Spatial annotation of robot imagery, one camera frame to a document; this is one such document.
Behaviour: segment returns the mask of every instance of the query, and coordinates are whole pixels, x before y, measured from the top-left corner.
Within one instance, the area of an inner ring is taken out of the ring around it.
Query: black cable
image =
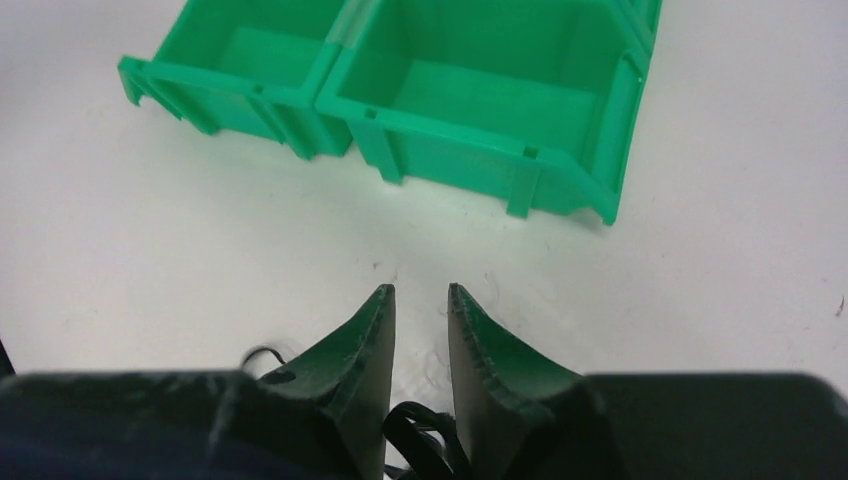
[[[392,480],[401,480],[410,472],[411,470],[407,468],[393,467],[391,465],[386,465],[385,468],[383,468],[383,473]]]
[[[286,361],[283,360],[283,356],[280,355],[280,352],[274,350],[271,347],[258,346],[254,347],[252,350],[247,352],[247,355],[244,356],[244,360],[241,361],[241,369],[244,370],[245,367],[247,367],[247,365],[250,364],[250,362],[253,361],[254,358],[256,358],[262,353],[270,353],[274,356],[274,358],[277,359],[278,362],[280,362],[280,365],[286,364]]]
[[[441,435],[445,448],[428,431]],[[386,439],[409,462],[415,478],[421,480],[466,480],[471,464],[456,435],[456,421],[447,413],[435,413],[414,402],[403,402],[389,412],[383,422]],[[396,467],[387,474],[399,473]]]

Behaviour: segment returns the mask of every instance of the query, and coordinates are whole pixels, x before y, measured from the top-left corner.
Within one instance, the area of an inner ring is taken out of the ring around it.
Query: white surface
[[[620,219],[507,217],[124,98],[181,0],[0,1],[0,336],[21,371],[233,367],[398,288],[395,400],[450,404],[448,283],[579,372],[848,392],[848,3],[673,1]]]

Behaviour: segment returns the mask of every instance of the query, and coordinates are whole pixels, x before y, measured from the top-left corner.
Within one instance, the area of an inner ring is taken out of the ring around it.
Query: scuff mark
[[[126,430],[124,430],[124,435],[122,437],[123,440],[125,442],[131,442],[135,438],[135,434],[138,432],[139,427],[141,427],[142,423],[145,423],[145,421],[153,415],[154,411],[153,407],[140,410],[136,414],[136,417],[133,418],[133,421],[127,425]]]
[[[150,394],[145,390],[137,390],[135,392],[127,395],[127,400],[131,402],[138,402],[147,398]]]
[[[176,377],[168,378],[168,380],[171,380],[171,384],[168,385],[168,388],[165,389],[165,393],[177,393],[181,388],[185,387],[186,385],[191,385],[191,383],[194,381],[194,379],[195,379],[194,374],[177,375]]]
[[[78,380],[82,380],[82,379],[83,379],[82,375],[63,374],[63,375],[56,375],[55,377],[53,377],[52,380],[59,385],[69,385],[71,383],[74,383],[74,382],[76,382]]]
[[[218,395],[218,382],[216,382],[217,378],[212,375],[206,375],[206,390],[209,390],[210,395]]]
[[[19,383],[21,383],[21,377],[17,375],[12,375],[0,380],[0,395],[12,393],[12,391],[18,387]]]
[[[842,397],[834,395],[833,406],[835,407],[834,410],[836,410],[837,415],[848,420],[848,403],[845,403],[845,400],[843,400]]]
[[[442,364],[435,351],[425,360],[422,372],[424,379],[430,386],[439,392],[451,391],[450,367]]]
[[[88,451],[88,455],[86,455],[86,459],[90,462],[93,462],[93,461],[97,460],[98,458],[100,458],[100,455],[102,455],[102,454],[103,454],[103,447],[98,445],[98,446],[92,447],[91,450]]]
[[[495,272],[489,271],[483,274],[483,278],[486,280],[486,283],[489,284],[489,287],[492,289],[492,301],[486,305],[486,308],[497,307],[501,302],[501,289],[498,287],[498,279],[495,278]]]
[[[151,380],[154,383],[168,382],[174,377],[185,377],[190,376],[194,377],[196,374],[194,373],[185,373],[185,374],[175,374],[174,372],[137,372],[130,374],[119,374],[126,377],[138,377],[144,378],[146,380]]]
[[[226,379],[227,385],[224,394],[218,401],[218,408],[215,410],[215,421],[212,423],[212,428],[209,430],[209,438],[206,444],[206,456],[211,457],[218,448],[218,443],[221,441],[221,436],[224,431],[230,426],[230,421],[235,413],[235,406],[238,402],[238,383],[234,378]]]

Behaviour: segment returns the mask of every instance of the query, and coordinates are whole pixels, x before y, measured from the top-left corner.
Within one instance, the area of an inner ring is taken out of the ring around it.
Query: green plastic bin
[[[313,109],[355,6],[346,0],[189,0],[152,61],[124,57],[127,97],[143,96],[214,134],[289,144],[304,159],[343,155],[351,135]]]
[[[316,108],[386,181],[618,214],[661,0],[377,0]]]

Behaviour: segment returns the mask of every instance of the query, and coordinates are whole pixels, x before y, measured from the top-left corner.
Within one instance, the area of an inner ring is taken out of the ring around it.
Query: bin lip
[[[316,57],[309,74],[299,87],[251,80],[213,69],[191,67],[162,60],[145,61],[125,56],[119,70],[182,86],[220,90],[223,92],[261,98],[292,107],[311,108],[335,63],[341,47],[325,44]]]
[[[654,16],[647,17],[639,15],[630,1],[619,0],[620,10],[624,15],[627,24],[631,26],[633,34],[639,40],[642,48],[648,56],[653,54],[654,47],[656,46],[656,32],[659,27],[663,3],[663,0],[654,1],[656,2]]]

